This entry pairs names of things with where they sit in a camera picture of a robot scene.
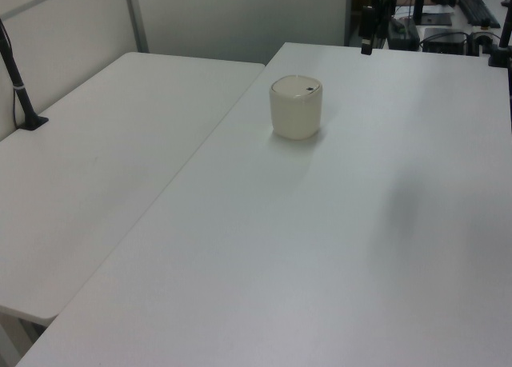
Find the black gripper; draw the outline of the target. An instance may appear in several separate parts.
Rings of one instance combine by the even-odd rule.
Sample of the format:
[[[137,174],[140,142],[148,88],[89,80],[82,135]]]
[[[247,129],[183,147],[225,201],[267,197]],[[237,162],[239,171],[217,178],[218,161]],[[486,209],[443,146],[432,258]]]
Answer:
[[[372,6],[364,6],[359,25],[359,37],[362,39],[361,54],[372,54],[376,11]]]

